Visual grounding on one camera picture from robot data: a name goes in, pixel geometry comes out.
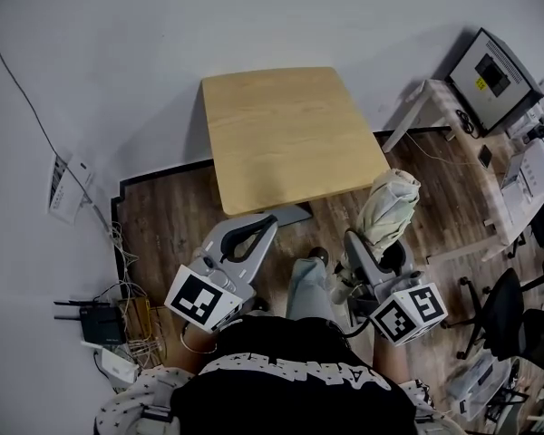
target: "table top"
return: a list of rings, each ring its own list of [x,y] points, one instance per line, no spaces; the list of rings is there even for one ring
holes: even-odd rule
[[[516,218],[513,218],[508,211],[504,197],[501,194],[501,182],[508,170],[510,158],[520,150],[516,148],[516,143],[510,140],[505,132],[478,139],[474,139],[471,135],[465,133],[461,126],[461,120],[455,113],[455,110],[463,110],[463,107],[447,83],[434,80],[425,81],[418,93],[421,92],[431,95],[433,102],[451,126],[456,139],[465,151],[468,162],[473,164],[472,168],[484,199],[488,204],[489,219],[496,227],[496,232],[503,246],[508,247],[520,236],[524,228],[544,204],[543,193],[533,198],[531,202],[524,202],[520,215]],[[478,161],[478,156],[484,145],[492,153],[491,164],[488,169],[485,169]],[[495,256],[502,249],[502,246],[497,246],[495,249],[489,250],[483,259]]]
[[[333,68],[238,72],[202,87],[229,216],[366,188],[389,169]]]

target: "table leg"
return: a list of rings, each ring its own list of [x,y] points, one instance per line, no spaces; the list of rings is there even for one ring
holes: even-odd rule
[[[279,227],[304,221],[314,216],[312,214],[312,208],[308,203],[299,203],[289,207],[270,209],[268,211],[264,211],[264,213],[276,216]]]
[[[494,235],[488,238],[484,238],[483,240],[479,242],[471,243],[469,245],[462,246],[452,251],[441,253],[440,255],[427,256],[427,264],[428,265],[440,264],[440,263],[443,263],[444,261],[455,259],[456,257],[470,255],[471,253],[477,253],[478,251],[482,251],[486,248],[493,247],[495,245],[498,245],[499,243],[500,243],[500,238],[497,235]]]
[[[383,145],[383,153],[388,153],[393,149],[393,147],[396,145],[396,143],[401,139],[401,137],[407,132],[407,130],[412,126],[413,121],[415,121],[415,118],[419,114],[419,111],[427,102],[431,95],[427,92],[422,92],[419,97],[417,97],[417,100],[415,100],[415,103],[411,107],[411,109],[405,114],[405,117],[402,119],[402,121],[397,126],[397,129],[394,130],[393,134],[389,139],[384,143]]]

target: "gray robot arm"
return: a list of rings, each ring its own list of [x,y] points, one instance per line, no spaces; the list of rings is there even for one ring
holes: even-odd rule
[[[254,277],[278,229],[270,215],[236,217],[217,224],[180,269],[165,299],[176,314],[206,332],[225,324],[254,296]],[[252,236],[245,253],[236,249]]]
[[[349,313],[357,322],[367,318],[387,340],[399,345],[425,334],[447,316],[436,285],[423,284],[423,273],[413,269],[413,253],[402,239],[377,262],[362,237],[348,230],[345,252],[350,285],[338,286],[333,298],[348,294]]]

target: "black cable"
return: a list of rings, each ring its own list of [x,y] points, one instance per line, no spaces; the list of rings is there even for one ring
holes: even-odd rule
[[[4,59],[4,56],[2,56],[2,52],[0,52],[0,61],[2,62],[2,65],[5,67],[8,74],[10,74],[10,77],[12,78],[12,80],[15,82],[16,87],[18,87],[18,90],[24,96],[24,99],[28,103],[28,106],[30,106],[30,109],[33,111],[34,117],[36,118],[36,122],[38,122],[38,125],[40,126],[40,130],[43,132],[44,138],[48,142],[48,145],[50,146],[50,148],[53,151],[54,155],[56,156],[56,158],[58,158],[63,163],[66,170],[69,171],[69,174],[71,174],[71,176],[73,176],[73,179],[76,180],[76,183],[79,184],[79,187],[83,190],[84,196],[87,197],[87,199],[88,199],[88,203],[90,205],[92,205],[92,209],[94,210],[97,217],[101,220],[102,224],[104,225],[105,229],[108,232],[109,231],[109,225],[107,224],[107,221],[105,220],[104,216],[102,215],[102,212],[99,210],[97,205],[94,204],[94,202],[92,201],[92,198],[89,196],[86,189],[83,187],[83,184],[73,174],[73,172],[71,171],[71,169],[68,166],[68,163],[61,157],[61,155],[58,154],[58,152],[54,148],[54,145],[51,142],[50,137],[48,137],[48,134],[46,133],[46,130],[44,130],[44,126],[43,126],[42,122],[40,121],[40,118],[38,117],[38,113],[34,109],[34,106],[33,106],[32,102],[30,101],[30,99],[28,98],[28,95],[26,95],[26,92],[24,91],[22,86],[20,85],[20,83],[18,83],[15,76],[12,74],[12,71],[10,71],[10,68],[8,67],[8,64],[6,64],[6,60]]]
[[[359,333],[361,333],[364,329],[367,328],[367,326],[369,325],[369,323],[371,322],[371,319],[369,319],[368,317],[366,318],[366,321],[363,322],[363,325],[361,325],[360,327],[358,327],[354,332],[351,332],[351,333],[343,333],[343,337],[344,338],[353,338],[353,337],[356,337]]]
[[[113,285],[111,285],[109,288],[107,288],[104,292],[102,292],[101,294],[98,294],[96,295],[92,300],[93,301],[97,301],[99,298],[101,298],[103,295],[105,295],[109,290],[111,290],[112,288],[114,288],[115,286],[117,286],[119,283],[115,283]]]
[[[462,110],[455,110],[455,114],[457,114],[457,117],[460,118],[461,128],[463,131],[466,134],[471,135],[474,139],[478,139],[480,137],[480,133],[478,132],[476,135],[473,135],[473,133],[477,131],[473,123],[470,121],[470,117],[467,115],[467,113],[463,112]]]
[[[101,370],[101,368],[99,367],[99,364],[97,363],[97,352],[92,352],[92,360],[94,361],[94,365],[97,366],[97,371],[99,371],[102,375],[105,376],[105,379],[107,379],[109,381],[109,383],[111,383],[111,379],[109,378],[109,376],[103,372]],[[111,383],[111,387],[112,387],[112,390],[115,392],[115,394],[119,394],[118,391],[115,390],[115,387],[112,386],[112,383]]]

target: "white cloth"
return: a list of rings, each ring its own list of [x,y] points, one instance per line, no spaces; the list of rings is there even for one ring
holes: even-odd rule
[[[415,405],[415,427],[419,435],[465,435],[459,425],[435,409],[428,385],[414,380],[399,386]]]
[[[377,261],[411,222],[420,186],[411,174],[398,169],[389,169],[374,181],[355,230],[366,237]]]
[[[187,383],[194,374],[182,369],[158,366],[143,371],[137,381],[126,391],[107,402],[97,414],[95,427],[100,435],[136,435],[137,423],[145,406],[153,404],[155,393],[165,382],[173,389]],[[169,435],[180,433],[177,420],[169,427]]]

